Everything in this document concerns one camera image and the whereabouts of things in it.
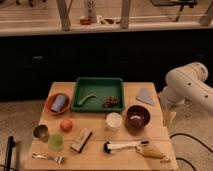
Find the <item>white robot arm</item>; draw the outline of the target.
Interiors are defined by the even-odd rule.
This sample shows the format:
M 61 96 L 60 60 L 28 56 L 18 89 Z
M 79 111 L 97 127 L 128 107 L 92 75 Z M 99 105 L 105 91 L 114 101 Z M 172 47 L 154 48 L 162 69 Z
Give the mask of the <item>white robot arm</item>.
M 172 124 L 176 116 L 175 108 L 186 99 L 213 115 L 213 88 L 205 84 L 207 78 L 208 70 L 200 62 L 172 69 L 166 74 L 166 86 L 158 94 L 165 126 Z

